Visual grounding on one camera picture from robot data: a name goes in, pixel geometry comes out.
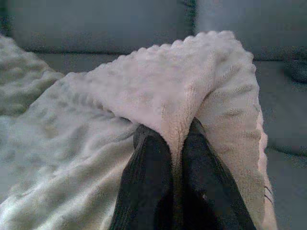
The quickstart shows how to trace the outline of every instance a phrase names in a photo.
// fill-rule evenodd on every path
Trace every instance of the blanket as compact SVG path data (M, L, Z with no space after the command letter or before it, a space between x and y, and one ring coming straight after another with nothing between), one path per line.
M140 48L66 76L10 38L0 37L0 49L0 156L17 178L0 204L0 229L106 230L138 124L170 147L176 229L181 149L194 117L256 228L277 229L256 68L232 32Z

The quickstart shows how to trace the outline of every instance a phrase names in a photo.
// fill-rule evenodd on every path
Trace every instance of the textured blanket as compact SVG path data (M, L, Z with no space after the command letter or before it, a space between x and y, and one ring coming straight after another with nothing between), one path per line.
M0 52L0 157L16 182L1 194L0 229L106 230L139 123L170 147L176 229L180 152L195 116L256 228L277 229L256 68L232 32L141 48L66 76L3 36Z

